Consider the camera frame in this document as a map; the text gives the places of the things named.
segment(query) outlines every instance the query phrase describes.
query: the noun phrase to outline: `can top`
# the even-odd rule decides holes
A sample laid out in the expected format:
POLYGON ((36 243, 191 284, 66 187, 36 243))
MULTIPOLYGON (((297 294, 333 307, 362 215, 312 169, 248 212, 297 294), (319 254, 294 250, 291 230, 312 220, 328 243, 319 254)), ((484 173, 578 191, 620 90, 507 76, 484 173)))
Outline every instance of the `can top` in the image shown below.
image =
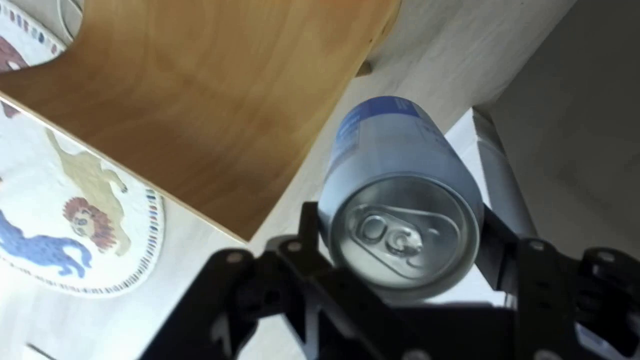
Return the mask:
POLYGON ((328 234, 333 256, 390 302, 413 302, 455 286, 479 252, 471 207, 429 178, 397 176, 345 202, 328 234))

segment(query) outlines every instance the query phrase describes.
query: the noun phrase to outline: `aluminum can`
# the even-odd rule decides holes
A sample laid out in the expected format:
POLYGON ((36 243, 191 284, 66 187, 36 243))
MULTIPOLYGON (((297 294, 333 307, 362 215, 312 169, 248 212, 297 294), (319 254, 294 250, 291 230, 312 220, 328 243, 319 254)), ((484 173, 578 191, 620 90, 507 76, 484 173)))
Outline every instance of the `aluminum can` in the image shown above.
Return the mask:
POLYGON ((381 97, 339 129, 320 194, 323 239, 388 305, 461 283, 479 254, 480 191, 431 116, 381 97))

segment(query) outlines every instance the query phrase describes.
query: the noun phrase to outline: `cartoon animal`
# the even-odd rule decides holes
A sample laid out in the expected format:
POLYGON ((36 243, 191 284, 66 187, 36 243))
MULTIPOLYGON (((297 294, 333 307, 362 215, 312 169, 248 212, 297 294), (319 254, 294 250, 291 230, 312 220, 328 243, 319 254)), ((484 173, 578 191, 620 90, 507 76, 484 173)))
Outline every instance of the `cartoon animal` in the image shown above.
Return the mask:
MULTIPOLYGON (((28 64, 25 63, 21 52, 6 39, 0 36, 0 73, 12 73, 26 66, 28 64)), ((6 118, 14 118, 19 115, 19 110, 11 105, 0 105, 6 118)))
POLYGON ((73 239, 55 239, 55 236, 35 236, 25 239, 23 230, 11 224, 0 210, 0 249, 9 254, 26 259, 39 267, 61 267, 61 276, 73 274, 77 271, 78 278, 85 278, 86 268, 91 268, 93 252, 73 241, 73 239), (77 262, 66 249, 80 250, 80 262, 77 262))
POLYGON ((124 210, 110 187, 114 185, 120 193, 127 193, 127 185, 116 173, 104 170, 96 157, 88 153, 68 154, 51 131, 47 131, 47 137, 61 157, 64 175, 85 194, 64 205, 64 219, 73 230, 96 243, 100 252, 119 245, 116 254, 127 254, 131 239, 123 230, 124 210))

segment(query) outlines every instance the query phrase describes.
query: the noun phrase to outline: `white wall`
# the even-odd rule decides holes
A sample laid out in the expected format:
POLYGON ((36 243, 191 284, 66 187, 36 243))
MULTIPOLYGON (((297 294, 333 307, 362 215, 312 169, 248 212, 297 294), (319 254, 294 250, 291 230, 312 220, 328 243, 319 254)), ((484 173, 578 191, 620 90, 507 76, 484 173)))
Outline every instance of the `white wall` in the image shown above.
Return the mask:
POLYGON ((83 23, 80 0, 11 0, 64 45, 73 43, 83 23))
POLYGON ((583 0, 490 107, 541 236, 640 259, 640 3, 583 0))

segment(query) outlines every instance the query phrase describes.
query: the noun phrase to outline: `wooden board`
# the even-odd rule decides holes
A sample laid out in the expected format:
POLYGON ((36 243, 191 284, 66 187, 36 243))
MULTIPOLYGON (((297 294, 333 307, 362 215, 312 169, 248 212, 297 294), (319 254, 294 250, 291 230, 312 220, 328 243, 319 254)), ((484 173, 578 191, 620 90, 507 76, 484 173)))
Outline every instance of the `wooden board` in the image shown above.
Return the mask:
POLYGON ((0 97, 251 239, 397 6, 91 0, 77 45, 0 97))

